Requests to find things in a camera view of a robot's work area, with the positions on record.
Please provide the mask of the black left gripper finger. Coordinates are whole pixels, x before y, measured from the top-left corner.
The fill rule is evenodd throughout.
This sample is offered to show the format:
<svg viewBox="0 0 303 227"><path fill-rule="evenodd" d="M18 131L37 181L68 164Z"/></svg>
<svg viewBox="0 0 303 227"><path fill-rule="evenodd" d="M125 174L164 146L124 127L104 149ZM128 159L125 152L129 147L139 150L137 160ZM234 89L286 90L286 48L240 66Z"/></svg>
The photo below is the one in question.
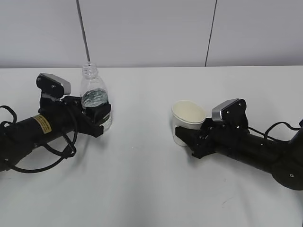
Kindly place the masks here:
<svg viewBox="0 0 303 227"><path fill-rule="evenodd" d="M63 102L66 104L81 104L81 98L77 96L65 96Z"/></svg>
<svg viewBox="0 0 303 227"><path fill-rule="evenodd" d="M84 113L91 122L89 129L91 136L99 137L110 129L112 124L110 103L96 107L86 107Z"/></svg>

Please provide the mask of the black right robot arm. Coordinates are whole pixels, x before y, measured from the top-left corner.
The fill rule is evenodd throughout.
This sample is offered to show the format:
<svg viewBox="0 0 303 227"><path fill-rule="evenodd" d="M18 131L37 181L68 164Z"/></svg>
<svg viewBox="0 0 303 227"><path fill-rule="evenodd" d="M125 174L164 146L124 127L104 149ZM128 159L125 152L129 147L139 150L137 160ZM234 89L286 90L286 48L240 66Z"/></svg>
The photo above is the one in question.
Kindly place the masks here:
<svg viewBox="0 0 303 227"><path fill-rule="evenodd" d="M203 158L218 153L267 172L282 186L301 191L303 189L303 128L286 127L296 132L290 140L277 140L269 132L279 125L275 123L265 133L250 133L244 99L230 99L212 110L210 118L199 129L184 126L176 128L175 135L192 151L192 156Z"/></svg>

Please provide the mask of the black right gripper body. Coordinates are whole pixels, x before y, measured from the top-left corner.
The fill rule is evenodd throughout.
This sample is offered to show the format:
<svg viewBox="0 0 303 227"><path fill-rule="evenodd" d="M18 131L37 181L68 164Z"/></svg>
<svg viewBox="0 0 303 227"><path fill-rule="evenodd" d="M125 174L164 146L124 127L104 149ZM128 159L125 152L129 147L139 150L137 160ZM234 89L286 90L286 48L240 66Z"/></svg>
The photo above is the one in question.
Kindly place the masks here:
<svg viewBox="0 0 303 227"><path fill-rule="evenodd" d="M218 148L231 149L243 134L248 134L247 104L239 99L232 104L222 122L207 118L201 126L199 140L192 148L192 156L203 158L213 154Z"/></svg>

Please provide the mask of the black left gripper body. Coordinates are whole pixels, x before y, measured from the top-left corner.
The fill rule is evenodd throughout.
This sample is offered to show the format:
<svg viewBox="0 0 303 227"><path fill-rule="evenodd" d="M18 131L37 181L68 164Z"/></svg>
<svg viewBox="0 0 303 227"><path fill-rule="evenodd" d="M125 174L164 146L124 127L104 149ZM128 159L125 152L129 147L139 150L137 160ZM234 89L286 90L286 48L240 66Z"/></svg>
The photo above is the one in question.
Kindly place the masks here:
<svg viewBox="0 0 303 227"><path fill-rule="evenodd" d="M47 119L54 132L74 131L90 135L91 122L84 114L81 104L66 104L63 98L55 99L41 94L38 112Z"/></svg>

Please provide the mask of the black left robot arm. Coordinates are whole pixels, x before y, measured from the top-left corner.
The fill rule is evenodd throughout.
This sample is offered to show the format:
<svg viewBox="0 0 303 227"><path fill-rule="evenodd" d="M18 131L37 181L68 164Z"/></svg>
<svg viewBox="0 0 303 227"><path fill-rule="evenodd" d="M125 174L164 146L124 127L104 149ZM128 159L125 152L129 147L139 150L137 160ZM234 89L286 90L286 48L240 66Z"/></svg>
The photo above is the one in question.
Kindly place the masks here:
<svg viewBox="0 0 303 227"><path fill-rule="evenodd" d="M104 133L102 124L110 114L111 104L105 102L97 107L84 108L80 97L65 96L55 101L41 97L39 114L19 122L9 106L2 108L12 115L13 120L0 124L0 169L33 174L49 170L64 159L75 156L78 134L95 138L101 136ZM23 158L38 147L45 148L59 159L39 169L17 167Z"/></svg>

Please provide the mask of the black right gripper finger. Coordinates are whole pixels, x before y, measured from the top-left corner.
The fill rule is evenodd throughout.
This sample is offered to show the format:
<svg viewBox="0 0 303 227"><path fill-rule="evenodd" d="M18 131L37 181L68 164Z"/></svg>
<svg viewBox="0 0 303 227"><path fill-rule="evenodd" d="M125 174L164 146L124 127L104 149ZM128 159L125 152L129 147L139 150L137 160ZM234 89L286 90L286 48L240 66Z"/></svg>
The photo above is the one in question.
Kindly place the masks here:
<svg viewBox="0 0 303 227"><path fill-rule="evenodd" d="M176 127L175 135L188 147L193 147L199 140L200 130L199 129L188 129L181 126Z"/></svg>

